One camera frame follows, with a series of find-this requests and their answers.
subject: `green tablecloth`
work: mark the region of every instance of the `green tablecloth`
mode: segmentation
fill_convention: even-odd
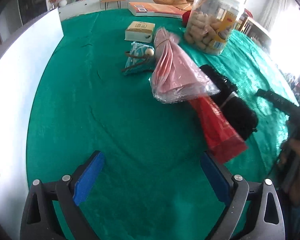
[[[200,168],[207,149],[200,122],[187,102],[155,100],[150,73],[122,75],[131,44],[124,30],[134,20],[183,33],[179,19],[134,17],[126,9],[62,22],[64,37],[44,71],[30,116],[28,182],[58,180],[101,150],[104,169],[80,205],[101,239],[204,239],[224,206]],[[288,84],[242,33],[232,33],[220,56],[205,55],[183,40],[180,46],[198,66],[211,64],[228,76],[257,112],[258,132],[248,139],[249,149],[227,167],[261,181],[287,129],[285,115],[254,93],[272,89],[295,102]],[[62,218],[61,224],[71,239]]]

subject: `person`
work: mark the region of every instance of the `person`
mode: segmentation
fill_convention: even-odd
[[[295,139],[289,139],[288,141],[284,142],[281,146],[282,153],[280,156],[279,165],[285,164],[287,160],[285,150],[288,147],[300,157],[300,141]],[[298,233],[300,232],[300,168],[298,174],[296,175],[294,181],[291,184],[291,187],[288,192],[288,197],[292,205],[289,210],[289,225],[286,225],[285,223],[285,227],[289,227],[289,234],[290,236],[292,236],[292,239],[295,239]]]

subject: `red plastic package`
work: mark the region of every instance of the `red plastic package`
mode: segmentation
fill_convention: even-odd
[[[208,147],[220,164],[231,160],[247,149],[243,139],[232,128],[210,97],[192,99],[189,103],[196,110]]]

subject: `barcode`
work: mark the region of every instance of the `barcode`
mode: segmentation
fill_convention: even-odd
[[[214,44],[213,44],[213,47],[214,47],[215,49],[223,49],[224,45],[225,45],[225,44],[222,43],[222,42],[215,41]]]

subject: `yellow label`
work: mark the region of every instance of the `yellow label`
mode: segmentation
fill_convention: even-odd
[[[223,17],[220,28],[216,30],[217,35],[209,43],[211,49],[222,50],[224,48],[233,29],[235,20],[236,16],[227,11]]]

